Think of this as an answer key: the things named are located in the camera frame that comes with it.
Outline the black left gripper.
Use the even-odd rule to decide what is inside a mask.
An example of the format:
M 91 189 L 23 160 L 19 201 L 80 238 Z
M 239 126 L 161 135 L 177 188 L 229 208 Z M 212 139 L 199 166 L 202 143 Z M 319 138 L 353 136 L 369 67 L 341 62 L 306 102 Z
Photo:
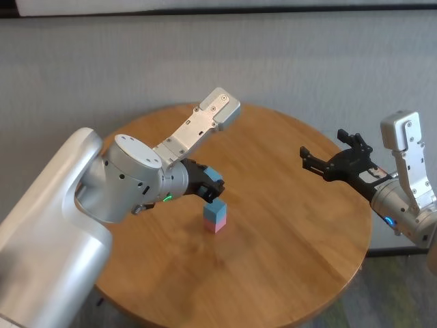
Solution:
M 183 159 L 182 164 L 188 174 L 188 185 L 185 195 L 197 195 L 205 202 L 211 204 L 224 192 L 225 182 L 223 180 L 213 181 L 205 170 L 207 165 L 198 163 L 192 159 Z

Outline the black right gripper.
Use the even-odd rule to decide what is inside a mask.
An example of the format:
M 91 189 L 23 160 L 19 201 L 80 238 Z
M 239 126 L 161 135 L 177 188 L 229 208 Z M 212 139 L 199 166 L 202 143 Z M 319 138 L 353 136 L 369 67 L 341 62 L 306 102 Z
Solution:
M 373 148 L 359 133 L 349 134 L 341 128 L 337 131 L 337 138 L 348 144 L 350 149 L 339 152 L 328 162 L 314 157 L 306 147 L 301 146 L 299 155 L 302 168 L 323 177 L 327 182 L 346 182 L 371 202 L 376 194 L 376 187 L 393 177 L 371 161 Z

